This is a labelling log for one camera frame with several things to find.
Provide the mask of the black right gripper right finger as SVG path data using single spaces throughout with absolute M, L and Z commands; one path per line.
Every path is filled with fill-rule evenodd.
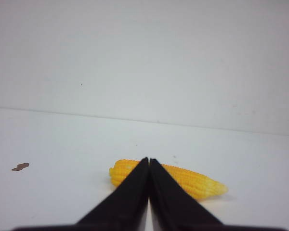
M 188 195 L 156 159 L 150 159 L 155 231 L 224 231 L 225 225 Z

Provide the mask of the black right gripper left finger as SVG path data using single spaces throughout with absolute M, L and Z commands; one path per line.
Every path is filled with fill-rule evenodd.
M 83 231 L 143 231 L 149 162 L 144 158 L 98 206 L 77 222 Z

